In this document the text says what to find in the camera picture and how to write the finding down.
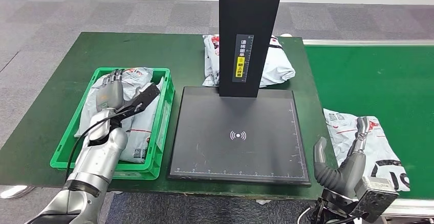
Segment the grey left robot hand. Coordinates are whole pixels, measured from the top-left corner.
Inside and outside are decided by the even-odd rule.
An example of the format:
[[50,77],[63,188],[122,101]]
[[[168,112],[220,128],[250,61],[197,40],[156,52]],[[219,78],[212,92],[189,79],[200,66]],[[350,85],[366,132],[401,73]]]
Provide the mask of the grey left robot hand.
[[125,103],[123,98],[122,69],[115,69],[105,76],[96,95],[96,109],[119,109]]

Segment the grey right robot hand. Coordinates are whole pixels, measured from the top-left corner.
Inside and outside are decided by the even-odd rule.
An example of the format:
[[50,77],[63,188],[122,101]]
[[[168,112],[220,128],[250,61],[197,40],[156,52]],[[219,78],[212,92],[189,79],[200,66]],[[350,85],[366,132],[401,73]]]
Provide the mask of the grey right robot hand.
[[334,169],[326,164],[324,149],[327,140],[320,137],[314,145],[314,176],[316,181],[324,188],[337,194],[352,197],[355,195],[355,186],[361,180],[366,163],[364,149],[369,131],[368,117],[357,118],[357,133],[345,160],[339,168]]

